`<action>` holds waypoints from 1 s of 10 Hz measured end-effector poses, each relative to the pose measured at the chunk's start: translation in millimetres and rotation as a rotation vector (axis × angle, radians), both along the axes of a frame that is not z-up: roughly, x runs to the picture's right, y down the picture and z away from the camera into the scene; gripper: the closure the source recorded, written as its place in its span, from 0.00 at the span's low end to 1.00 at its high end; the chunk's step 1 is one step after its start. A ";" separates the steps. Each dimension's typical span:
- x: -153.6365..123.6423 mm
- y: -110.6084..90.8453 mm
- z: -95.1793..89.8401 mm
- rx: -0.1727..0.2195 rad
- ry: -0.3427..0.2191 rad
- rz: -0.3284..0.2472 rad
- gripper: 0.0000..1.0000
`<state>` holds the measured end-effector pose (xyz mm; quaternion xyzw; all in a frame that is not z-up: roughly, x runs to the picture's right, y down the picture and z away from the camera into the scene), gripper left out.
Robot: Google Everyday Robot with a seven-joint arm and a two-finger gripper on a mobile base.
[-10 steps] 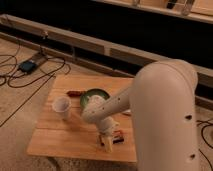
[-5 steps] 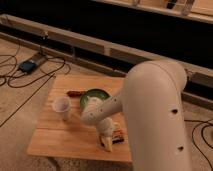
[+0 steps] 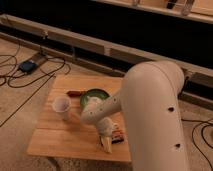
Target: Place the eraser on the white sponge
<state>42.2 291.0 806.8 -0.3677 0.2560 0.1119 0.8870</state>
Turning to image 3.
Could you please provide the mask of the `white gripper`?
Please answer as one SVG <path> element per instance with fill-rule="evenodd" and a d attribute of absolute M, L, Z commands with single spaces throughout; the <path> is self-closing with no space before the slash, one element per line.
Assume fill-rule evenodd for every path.
<path fill-rule="evenodd" d="M 112 136 L 112 132 L 118 128 L 118 124 L 113 122 L 111 118 L 105 117 L 95 125 L 95 128 L 98 134 L 101 135 L 100 141 L 104 151 L 106 153 L 111 153 L 112 139 L 110 137 Z"/>

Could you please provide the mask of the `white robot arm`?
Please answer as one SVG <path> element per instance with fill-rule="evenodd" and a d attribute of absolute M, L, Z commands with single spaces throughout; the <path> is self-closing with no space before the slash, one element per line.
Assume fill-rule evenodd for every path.
<path fill-rule="evenodd" d="M 137 64 L 115 95 L 83 109 L 81 121 L 102 131 L 104 118 L 121 112 L 134 171 L 190 171 L 178 105 L 183 85 L 183 71 L 173 62 Z"/>

